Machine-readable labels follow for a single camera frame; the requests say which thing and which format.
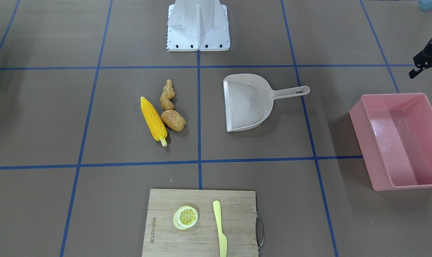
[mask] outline fruit slice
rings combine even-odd
[[[185,205],[180,207],[173,215],[173,225],[179,230],[185,230],[194,226],[198,217],[197,210]]]

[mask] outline food item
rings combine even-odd
[[[186,120],[175,110],[162,112],[160,119],[172,130],[181,131],[186,125]]]
[[[175,106],[170,101],[170,99],[172,99],[175,96],[175,92],[172,87],[172,80],[167,80],[162,90],[164,90],[164,92],[162,92],[162,95],[160,96],[160,103],[162,108],[165,111],[173,110]]]
[[[185,205],[180,207],[173,215],[173,225],[179,230],[186,230],[197,223],[197,210]]]
[[[160,141],[162,143],[162,146],[167,146],[167,141],[165,140],[165,138],[167,137],[167,129],[162,123],[159,114],[157,113],[156,109],[154,109],[154,106],[152,106],[152,104],[148,100],[146,100],[146,98],[142,96],[140,101],[141,112],[145,117],[146,124],[149,127],[149,131],[151,132],[152,137],[156,141]]]

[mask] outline cutting board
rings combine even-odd
[[[219,257],[213,201],[221,202],[227,257],[258,257],[254,191],[151,189],[143,257]],[[197,223],[184,231],[173,225],[183,205],[198,212]]]

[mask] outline pink bin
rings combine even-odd
[[[432,187],[432,107],[425,94],[363,95],[350,116],[374,190]]]

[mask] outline yellow corn cob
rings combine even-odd
[[[167,130],[165,129],[164,123],[159,117],[154,106],[146,100],[143,96],[140,99],[141,101],[141,112],[145,117],[146,124],[148,124],[149,131],[151,132],[152,137],[156,141],[160,141],[162,146],[167,146],[167,141],[165,138],[167,137]]]

